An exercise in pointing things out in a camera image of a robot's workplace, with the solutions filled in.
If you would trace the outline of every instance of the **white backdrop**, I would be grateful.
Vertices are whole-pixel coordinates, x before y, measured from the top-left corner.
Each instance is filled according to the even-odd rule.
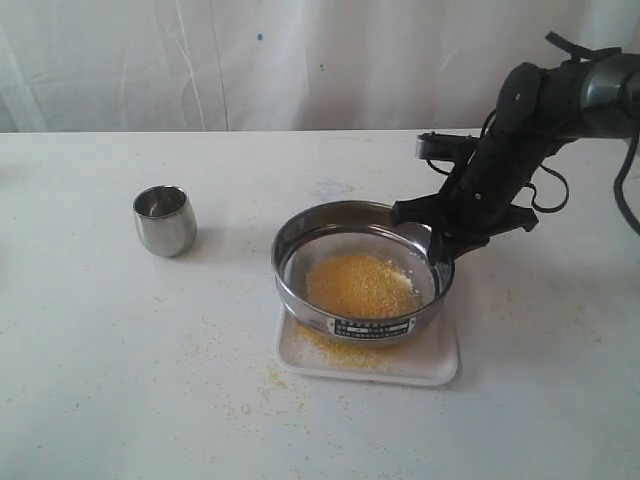
[[[0,131],[478,126],[549,30],[640,52],[640,0],[0,0]]]

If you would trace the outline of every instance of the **metal sieve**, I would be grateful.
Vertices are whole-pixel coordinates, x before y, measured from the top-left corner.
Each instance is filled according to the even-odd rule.
[[[318,205],[287,221],[271,249],[276,286],[284,306],[301,323],[335,340],[368,346],[397,343],[436,317],[454,274],[453,260],[430,265],[428,226],[393,225],[391,207],[346,201]],[[327,312],[307,298],[307,274],[323,260],[366,254],[391,261],[411,281],[417,309],[382,319],[350,318]]]

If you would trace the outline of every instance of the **metal cup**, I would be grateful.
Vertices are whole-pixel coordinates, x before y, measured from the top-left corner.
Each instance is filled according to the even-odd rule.
[[[161,257],[175,257],[196,238],[196,217],[189,197],[171,185],[151,187],[133,201],[136,230],[147,250]]]

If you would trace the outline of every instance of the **white tabletop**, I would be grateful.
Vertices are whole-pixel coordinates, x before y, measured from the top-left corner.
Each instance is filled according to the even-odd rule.
[[[623,142],[549,159],[569,206],[458,261],[463,367],[446,389],[277,365],[277,228],[321,202],[436,191],[416,133],[0,136],[0,478],[639,478],[640,239],[611,191]],[[540,203],[561,198],[535,178]],[[178,259],[133,225],[134,196],[160,183],[198,218]]]

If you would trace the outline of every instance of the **white plastic tray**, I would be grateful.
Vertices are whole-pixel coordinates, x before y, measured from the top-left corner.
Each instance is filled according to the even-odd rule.
[[[415,337],[383,349],[340,347],[306,330],[284,309],[276,356],[292,373],[420,387],[438,387],[453,379],[459,355],[455,325],[445,308]]]

